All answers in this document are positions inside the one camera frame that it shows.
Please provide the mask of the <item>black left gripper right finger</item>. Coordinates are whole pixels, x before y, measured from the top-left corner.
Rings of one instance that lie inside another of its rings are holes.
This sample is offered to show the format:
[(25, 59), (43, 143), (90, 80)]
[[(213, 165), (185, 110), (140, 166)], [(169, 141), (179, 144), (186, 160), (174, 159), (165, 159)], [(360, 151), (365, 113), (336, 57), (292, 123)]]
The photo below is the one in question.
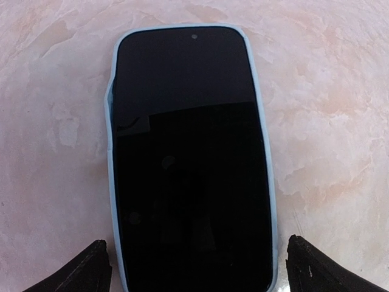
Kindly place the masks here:
[(384, 290), (340, 266), (299, 235), (289, 238), (286, 269), (291, 292)]

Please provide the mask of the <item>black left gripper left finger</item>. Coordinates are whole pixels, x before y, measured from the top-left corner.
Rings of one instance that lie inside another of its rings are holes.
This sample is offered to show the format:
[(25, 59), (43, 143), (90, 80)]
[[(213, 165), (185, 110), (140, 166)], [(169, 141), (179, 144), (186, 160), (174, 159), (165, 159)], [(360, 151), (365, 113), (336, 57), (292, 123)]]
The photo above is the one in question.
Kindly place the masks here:
[(110, 290), (112, 266), (105, 240), (95, 240), (70, 262), (29, 292), (103, 292)]

